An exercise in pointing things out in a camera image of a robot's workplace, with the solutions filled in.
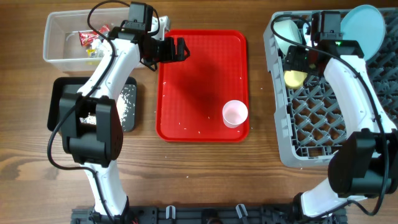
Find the pink plastic cup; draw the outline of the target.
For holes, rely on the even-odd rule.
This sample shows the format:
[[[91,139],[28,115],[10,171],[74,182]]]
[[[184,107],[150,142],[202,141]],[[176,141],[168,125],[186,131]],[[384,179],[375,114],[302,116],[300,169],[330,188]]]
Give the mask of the pink plastic cup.
[[[222,117],[226,127],[237,128],[247,120],[248,108],[242,101],[228,101],[222,109]]]

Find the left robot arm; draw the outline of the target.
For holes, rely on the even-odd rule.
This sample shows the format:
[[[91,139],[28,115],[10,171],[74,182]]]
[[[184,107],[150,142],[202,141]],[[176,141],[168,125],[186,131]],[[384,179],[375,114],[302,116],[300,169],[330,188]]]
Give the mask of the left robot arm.
[[[117,100],[131,72],[139,65],[152,71],[158,63],[182,62],[190,51],[183,38],[158,38],[152,28],[157,11],[143,2],[129,3],[129,17],[108,35],[109,49],[89,80],[74,94],[65,93],[58,105],[59,121],[47,145],[51,165],[65,170],[52,157],[52,144],[61,134],[63,150],[72,155],[74,170],[85,172],[95,198],[88,213],[93,223],[138,223],[130,209],[117,165],[123,146],[123,128]]]

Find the yellow plastic cup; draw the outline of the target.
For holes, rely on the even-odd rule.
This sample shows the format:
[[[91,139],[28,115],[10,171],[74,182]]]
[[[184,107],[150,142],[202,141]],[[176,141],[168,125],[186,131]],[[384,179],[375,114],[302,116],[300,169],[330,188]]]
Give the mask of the yellow plastic cup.
[[[296,70],[287,70],[284,72],[285,85],[291,89],[298,89],[303,86],[307,73]]]

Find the light blue plate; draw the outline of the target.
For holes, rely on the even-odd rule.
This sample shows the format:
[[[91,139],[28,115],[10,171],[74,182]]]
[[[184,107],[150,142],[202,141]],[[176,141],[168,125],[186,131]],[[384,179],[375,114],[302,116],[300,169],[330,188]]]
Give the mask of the light blue plate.
[[[380,49],[386,24],[381,12],[365,4],[350,10],[341,21],[344,40],[355,40],[360,45],[364,59],[371,59]]]

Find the light blue bowl with food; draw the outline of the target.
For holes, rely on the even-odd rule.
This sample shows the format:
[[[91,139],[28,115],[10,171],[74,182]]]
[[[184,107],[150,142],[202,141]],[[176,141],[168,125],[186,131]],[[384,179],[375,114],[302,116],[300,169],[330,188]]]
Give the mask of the light blue bowl with food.
[[[312,47],[312,40],[311,40],[311,28],[307,23],[303,24],[302,32],[304,36],[304,40],[307,46]]]

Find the pile of white rice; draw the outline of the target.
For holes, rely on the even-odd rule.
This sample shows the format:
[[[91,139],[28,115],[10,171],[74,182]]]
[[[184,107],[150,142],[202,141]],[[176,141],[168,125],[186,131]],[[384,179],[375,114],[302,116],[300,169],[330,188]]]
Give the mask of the pile of white rice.
[[[135,84],[125,85],[116,103],[119,120],[125,132],[134,128],[136,93],[137,88]]]

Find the white paper napkin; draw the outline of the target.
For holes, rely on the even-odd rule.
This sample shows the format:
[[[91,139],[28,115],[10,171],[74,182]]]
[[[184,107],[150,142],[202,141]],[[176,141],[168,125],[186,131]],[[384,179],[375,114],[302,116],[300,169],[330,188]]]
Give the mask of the white paper napkin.
[[[108,43],[104,42],[100,39],[96,39],[91,43],[91,49],[101,49],[104,52],[104,55],[106,52],[108,52]]]

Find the yellow snack wrapper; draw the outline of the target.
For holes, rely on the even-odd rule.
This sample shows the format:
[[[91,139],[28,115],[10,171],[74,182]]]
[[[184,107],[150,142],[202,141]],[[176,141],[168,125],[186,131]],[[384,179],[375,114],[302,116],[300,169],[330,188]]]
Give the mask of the yellow snack wrapper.
[[[104,52],[101,49],[88,49],[86,52],[88,54],[88,58],[92,58],[92,60],[87,62],[88,65],[98,66],[104,57]]]

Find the red snack wrapper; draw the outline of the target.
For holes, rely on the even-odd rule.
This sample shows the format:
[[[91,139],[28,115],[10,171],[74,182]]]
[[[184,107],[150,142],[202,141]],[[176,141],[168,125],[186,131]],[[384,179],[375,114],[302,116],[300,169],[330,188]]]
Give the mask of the red snack wrapper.
[[[99,30],[99,32],[103,35],[103,36],[107,36],[107,34],[109,33],[110,28],[109,25],[105,24],[101,27],[101,29]],[[89,45],[91,45],[94,41],[96,40],[100,40],[101,42],[103,41],[104,37],[97,34],[94,31],[91,32],[79,32],[79,40],[80,40],[80,44],[82,47],[87,47]]]

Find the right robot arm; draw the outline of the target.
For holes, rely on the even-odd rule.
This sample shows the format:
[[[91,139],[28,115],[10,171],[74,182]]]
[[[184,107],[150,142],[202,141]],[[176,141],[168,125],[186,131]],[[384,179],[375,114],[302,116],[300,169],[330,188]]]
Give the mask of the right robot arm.
[[[365,54],[355,39],[345,39],[338,11],[321,11],[304,20],[277,16],[273,34],[287,44],[283,79],[301,89],[311,79],[325,80],[334,92],[345,123],[346,139],[328,165],[327,178],[295,196],[290,217],[310,222],[363,200],[376,200],[376,215],[387,194],[397,190],[397,126],[385,114],[371,85]]]

